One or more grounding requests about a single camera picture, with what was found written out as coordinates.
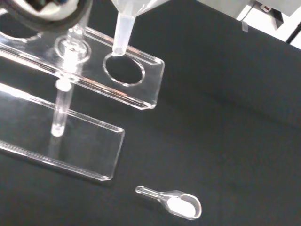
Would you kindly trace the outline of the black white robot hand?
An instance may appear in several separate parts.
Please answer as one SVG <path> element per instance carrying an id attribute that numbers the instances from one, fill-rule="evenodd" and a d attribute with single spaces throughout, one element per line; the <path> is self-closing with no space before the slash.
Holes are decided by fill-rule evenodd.
<path id="1" fill-rule="evenodd" d="M 63 31 L 75 26 L 92 5 L 91 0 L 2 0 L 14 19 L 38 32 Z"/>

